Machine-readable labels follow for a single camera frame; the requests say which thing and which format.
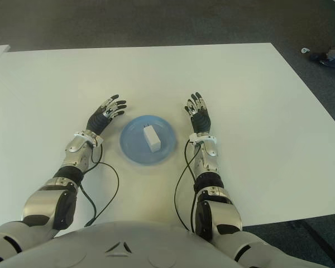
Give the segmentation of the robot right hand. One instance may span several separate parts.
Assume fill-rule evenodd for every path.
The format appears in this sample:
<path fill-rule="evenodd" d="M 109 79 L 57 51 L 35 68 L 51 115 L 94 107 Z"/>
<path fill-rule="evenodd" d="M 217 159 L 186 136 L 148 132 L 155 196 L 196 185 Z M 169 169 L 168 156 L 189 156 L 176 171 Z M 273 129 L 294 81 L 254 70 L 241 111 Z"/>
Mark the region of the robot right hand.
<path fill-rule="evenodd" d="M 209 133 L 211 121 L 203 97 L 195 92 L 187 100 L 184 109 L 187 111 L 195 133 Z"/>

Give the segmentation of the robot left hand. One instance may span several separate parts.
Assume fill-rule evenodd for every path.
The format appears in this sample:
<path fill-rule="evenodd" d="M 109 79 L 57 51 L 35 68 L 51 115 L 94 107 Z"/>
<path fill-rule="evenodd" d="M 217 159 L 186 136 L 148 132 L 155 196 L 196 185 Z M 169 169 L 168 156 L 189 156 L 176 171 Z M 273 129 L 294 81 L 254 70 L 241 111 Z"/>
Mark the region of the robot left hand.
<path fill-rule="evenodd" d="M 119 95 L 113 95 L 105 100 L 88 119 L 86 129 L 100 135 L 111 121 L 125 113 L 125 100 L 117 100 Z"/>

